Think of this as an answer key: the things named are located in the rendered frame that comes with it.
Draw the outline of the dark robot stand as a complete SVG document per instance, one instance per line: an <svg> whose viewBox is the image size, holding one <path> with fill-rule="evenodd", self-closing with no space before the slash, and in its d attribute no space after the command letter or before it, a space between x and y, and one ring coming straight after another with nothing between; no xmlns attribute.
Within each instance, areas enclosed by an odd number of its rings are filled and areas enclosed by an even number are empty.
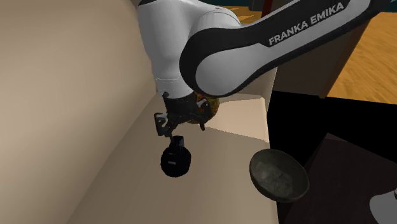
<svg viewBox="0 0 397 224"><path fill-rule="evenodd" d="M397 188L397 105L275 91L270 146L299 161L309 191L279 203L279 224L377 224L374 195Z"/></svg>

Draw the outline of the dark grey bowl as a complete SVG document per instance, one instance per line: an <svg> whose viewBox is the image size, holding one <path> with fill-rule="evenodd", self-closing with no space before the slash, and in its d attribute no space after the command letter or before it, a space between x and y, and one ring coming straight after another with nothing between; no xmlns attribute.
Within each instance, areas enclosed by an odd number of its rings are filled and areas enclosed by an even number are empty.
<svg viewBox="0 0 397 224"><path fill-rule="evenodd" d="M310 186L304 167L281 150L257 151L250 159L249 175L258 192L280 203L301 199Z"/></svg>

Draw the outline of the black round flask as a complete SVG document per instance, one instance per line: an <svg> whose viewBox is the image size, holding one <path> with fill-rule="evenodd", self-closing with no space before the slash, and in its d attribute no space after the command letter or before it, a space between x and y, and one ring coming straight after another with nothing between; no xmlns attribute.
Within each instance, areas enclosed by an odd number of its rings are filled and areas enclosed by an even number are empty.
<svg viewBox="0 0 397 224"><path fill-rule="evenodd" d="M183 136L173 136L169 146L163 151L160 166L169 177L178 178L185 175L191 165L192 155L185 147Z"/></svg>

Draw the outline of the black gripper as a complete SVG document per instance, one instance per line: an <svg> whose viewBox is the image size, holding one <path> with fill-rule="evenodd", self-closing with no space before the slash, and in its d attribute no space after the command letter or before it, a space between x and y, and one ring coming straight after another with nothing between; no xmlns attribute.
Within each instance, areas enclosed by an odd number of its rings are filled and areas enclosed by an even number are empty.
<svg viewBox="0 0 397 224"><path fill-rule="evenodd" d="M155 113L155 127L159 136L172 139L172 131L179 123L190 122L199 124L205 131L206 123L206 98L197 94L189 94L181 98L171 98L163 95L166 113Z"/></svg>

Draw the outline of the yellow patterned ball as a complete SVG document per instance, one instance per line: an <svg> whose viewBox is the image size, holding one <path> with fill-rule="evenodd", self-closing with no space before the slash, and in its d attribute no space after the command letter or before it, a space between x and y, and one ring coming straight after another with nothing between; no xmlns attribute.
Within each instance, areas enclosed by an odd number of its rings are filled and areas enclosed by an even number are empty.
<svg viewBox="0 0 397 224"><path fill-rule="evenodd" d="M204 99L205 99L205 102L209 104L209 107L211 109L211 115L207 119L207 121L208 121L211 118L213 118L215 116L215 114L217 113L218 108L219 108L219 99L207 97L207 96L204 96L204 95L201 95L201 94L197 94L197 96L196 96L197 103L203 101ZM204 115L205 114L205 110L204 110L203 104L199 106L199 108L197 110L197 113L199 115ZM192 120L188 121L188 123L190 123L190 124L199 124L199 121L192 119Z"/></svg>

